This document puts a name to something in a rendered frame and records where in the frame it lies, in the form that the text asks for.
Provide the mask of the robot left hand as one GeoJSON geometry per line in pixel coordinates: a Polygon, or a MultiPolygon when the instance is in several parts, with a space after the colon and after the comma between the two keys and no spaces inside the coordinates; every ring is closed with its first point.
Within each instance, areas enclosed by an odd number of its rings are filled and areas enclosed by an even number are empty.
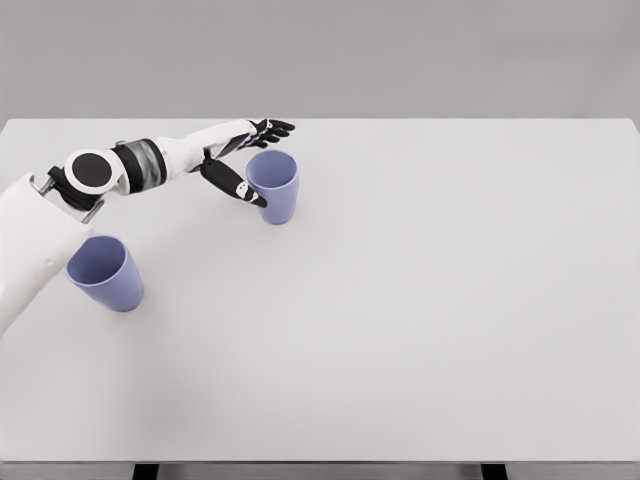
{"type": "Polygon", "coordinates": [[[191,135],[196,153],[186,170],[199,172],[205,180],[234,199],[266,208],[267,201],[222,158],[246,148],[264,149],[288,137],[294,130],[293,124],[270,118],[234,120],[200,130],[191,135]]]}

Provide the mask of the purple plastic cup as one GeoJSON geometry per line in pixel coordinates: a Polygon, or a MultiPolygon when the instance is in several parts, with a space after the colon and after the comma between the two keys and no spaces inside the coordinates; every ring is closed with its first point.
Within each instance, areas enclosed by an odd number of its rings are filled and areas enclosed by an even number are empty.
{"type": "Polygon", "coordinates": [[[249,185],[267,202],[260,207],[262,218],[270,224],[287,223],[294,215],[299,171],[296,160],[278,150],[261,151],[246,166],[249,185]]]}
{"type": "Polygon", "coordinates": [[[128,247],[117,237],[88,238],[66,263],[67,278],[86,295],[116,312],[136,309],[144,286],[128,247]]]}

